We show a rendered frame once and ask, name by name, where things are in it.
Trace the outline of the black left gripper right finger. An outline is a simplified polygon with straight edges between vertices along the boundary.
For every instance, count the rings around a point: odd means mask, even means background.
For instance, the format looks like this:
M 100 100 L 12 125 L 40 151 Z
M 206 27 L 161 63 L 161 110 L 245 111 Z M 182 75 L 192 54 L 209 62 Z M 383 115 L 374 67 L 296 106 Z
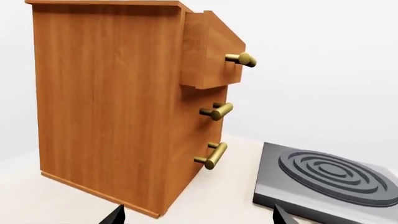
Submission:
M 277 204 L 274 205 L 272 219 L 274 224 L 298 224 L 290 214 Z

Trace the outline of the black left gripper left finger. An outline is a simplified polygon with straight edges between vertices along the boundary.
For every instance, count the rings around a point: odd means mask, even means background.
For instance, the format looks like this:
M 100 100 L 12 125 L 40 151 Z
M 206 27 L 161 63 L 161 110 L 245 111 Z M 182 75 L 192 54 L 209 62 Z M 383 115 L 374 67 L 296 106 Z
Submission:
M 99 224 L 124 224 L 126 219 L 124 205 L 119 205 Z

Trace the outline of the grey stove burner plate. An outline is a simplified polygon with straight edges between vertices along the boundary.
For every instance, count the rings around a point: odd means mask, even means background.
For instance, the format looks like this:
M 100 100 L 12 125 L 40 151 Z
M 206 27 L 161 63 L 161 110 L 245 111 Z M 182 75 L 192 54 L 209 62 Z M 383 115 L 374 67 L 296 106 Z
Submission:
M 398 175 L 385 167 L 267 142 L 252 201 L 321 224 L 398 224 Z

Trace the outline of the wooden drawer cabinet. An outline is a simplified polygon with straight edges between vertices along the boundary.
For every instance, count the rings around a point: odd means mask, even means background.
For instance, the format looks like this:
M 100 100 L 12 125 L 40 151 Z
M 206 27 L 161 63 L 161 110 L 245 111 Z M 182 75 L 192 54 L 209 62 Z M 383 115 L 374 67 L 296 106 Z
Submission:
M 25 0 L 32 6 L 42 175 L 153 218 L 197 175 L 226 87 L 180 83 L 178 1 Z

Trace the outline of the open wooden drawer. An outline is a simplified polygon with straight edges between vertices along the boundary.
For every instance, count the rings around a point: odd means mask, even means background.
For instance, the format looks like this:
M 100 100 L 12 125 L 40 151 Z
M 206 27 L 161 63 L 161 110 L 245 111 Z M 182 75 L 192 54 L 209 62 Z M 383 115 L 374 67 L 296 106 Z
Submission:
M 242 65 L 225 60 L 246 44 L 212 11 L 185 15 L 180 83 L 209 89 L 239 83 Z

